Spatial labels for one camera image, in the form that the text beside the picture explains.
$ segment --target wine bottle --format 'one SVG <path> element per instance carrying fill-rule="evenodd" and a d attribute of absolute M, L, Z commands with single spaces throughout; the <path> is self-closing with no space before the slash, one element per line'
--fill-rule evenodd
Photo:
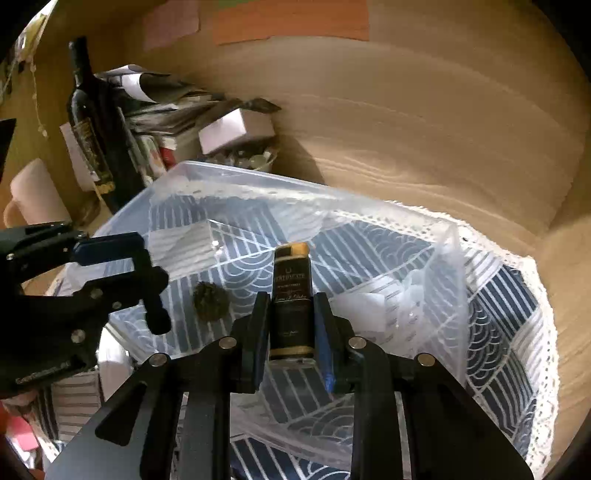
<path fill-rule="evenodd" d="M 71 41 L 69 48 L 74 68 L 74 91 L 67 105 L 70 125 L 96 190 L 115 213 L 144 183 L 131 158 L 112 88 L 92 73 L 86 37 Z"/>

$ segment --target plastic storage box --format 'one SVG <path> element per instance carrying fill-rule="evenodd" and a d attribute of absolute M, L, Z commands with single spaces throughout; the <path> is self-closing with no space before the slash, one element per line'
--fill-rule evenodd
<path fill-rule="evenodd" d="M 173 321 L 170 333 L 154 336 L 142 306 L 111 315 L 110 330 L 139 361 L 156 351 L 188 355 L 227 335 L 236 318 L 250 313 L 258 291 L 271 292 L 275 247 L 306 241 L 314 290 L 325 291 L 340 315 L 350 314 L 356 333 L 396 355 L 430 352 L 465 381 L 467 295 L 451 222 L 327 186 L 183 162 L 97 236 L 131 231 L 144 237 L 153 263 L 170 275 L 162 297 Z M 131 260 L 70 264 L 59 294 L 131 268 Z M 197 318 L 192 292 L 200 281 L 228 292 L 229 312 L 218 321 Z M 354 305 L 364 303 L 360 314 Z M 315 368 L 267 367 L 257 394 L 233 396 L 232 430 L 347 468 L 352 396 L 327 393 Z"/>

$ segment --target orange paper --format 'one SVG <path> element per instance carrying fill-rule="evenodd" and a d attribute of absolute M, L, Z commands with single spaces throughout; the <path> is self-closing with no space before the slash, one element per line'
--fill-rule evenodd
<path fill-rule="evenodd" d="M 217 45 L 278 35 L 369 40 L 366 0 L 252 0 L 218 10 Z"/>

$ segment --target blue patterned fabric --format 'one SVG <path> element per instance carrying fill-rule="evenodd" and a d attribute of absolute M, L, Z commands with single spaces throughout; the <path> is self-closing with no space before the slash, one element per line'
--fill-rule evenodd
<path fill-rule="evenodd" d="M 164 305 L 173 317 L 168 334 L 151 335 L 141 307 L 116 314 L 112 322 L 145 352 L 162 351 L 172 356 L 198 351 L 227 335 L 234 319 L 250 313 L 256 293 L 271 291 L 274 248 L 298 239 L 294 231 L 298 235 L 305 231 L 311 245 L 316 291 L 331 297 L 370 285 L 367 291 L 382 293 L 390 310 L 395 308 L 388 303 L 394 298 L 390 292 L 395 285 L 411 270 L 424 268 L 434 255 L 429 242 L 382 226 L 315 216 L 313 210 L 300 206 L 286 213 L 283 205 L 280 209 L 273 202 L 237 197 L 175 195 L 152 205 L 145 224 L 139 225 L 137 219 L 134 222 L 133 228 L 146 238 L 153 259 L 170 262 L 173 270 L 186 261 L 195 262 L 196 267 L 193 273 L 171 273 L 163 294 Z M 202 247 L 197 238 L 213 248 Z M 192 249 L 179 249 L 181 244 Z M 537 331 L 537 303 L 519 271 L 503 265 L 491 253 L 466 249 L 464 255 L 469 305 L 466 388 L 525 456 L 539 388 L 539 372 L 528 360 L 528 345 L 534 344 L 530 340 Z M 425 316 L 434 328 L 445 329 L 454 314 L 454 284 L 446 280 L 449 265 L 442 262 L 434 267 L 440 275 L 432 286 L 434 303 L 425 304 Z M 108 264 L 105 274 L 130 269 L 129 261 L 118 261 Z M 219 322 L 196 318 L 191 294 L 199 281 L 220 284 L 231 295 L 230 311 Z M 444 330 L 441 337 L 446 337 Z M 444 342 L 436 355 L 445 364 L 458 347 Z M 328 394 L 317 370 L 268 370 L 260 395 L 273 420 L 290 431 L 324 436 L 350 448 L 351 396 Z M 347 472 L 299 459 L 248 436 L 232 440 L 232 453 L 232 466 L 244 478 L 348 478 Z"/>

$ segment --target clutter pile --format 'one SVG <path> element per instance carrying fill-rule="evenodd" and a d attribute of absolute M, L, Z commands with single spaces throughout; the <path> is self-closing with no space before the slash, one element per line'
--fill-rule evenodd
<path fill-rule="evenodd" d="M 133 64 L 96 77 L 114 88 L 147 183 L 184 160 L 271 171 L 278 153 L 271 114 L 279 106 L 263 98 L 226 98 Z"/>

